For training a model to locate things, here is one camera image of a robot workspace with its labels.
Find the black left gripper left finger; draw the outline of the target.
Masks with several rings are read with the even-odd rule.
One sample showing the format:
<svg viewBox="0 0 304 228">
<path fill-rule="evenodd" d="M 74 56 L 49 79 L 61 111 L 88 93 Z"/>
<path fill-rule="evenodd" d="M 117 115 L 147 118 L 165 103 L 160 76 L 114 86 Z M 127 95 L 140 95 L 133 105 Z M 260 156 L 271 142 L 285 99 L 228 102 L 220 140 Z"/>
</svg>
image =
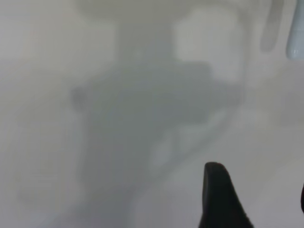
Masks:
<svg viewBox="0 0 304 228">
<path fill-rule="evenodd" d="M 219 162 L 204 166 L 200 228 L 252 228 L 229 172 Z"/>
</svg>

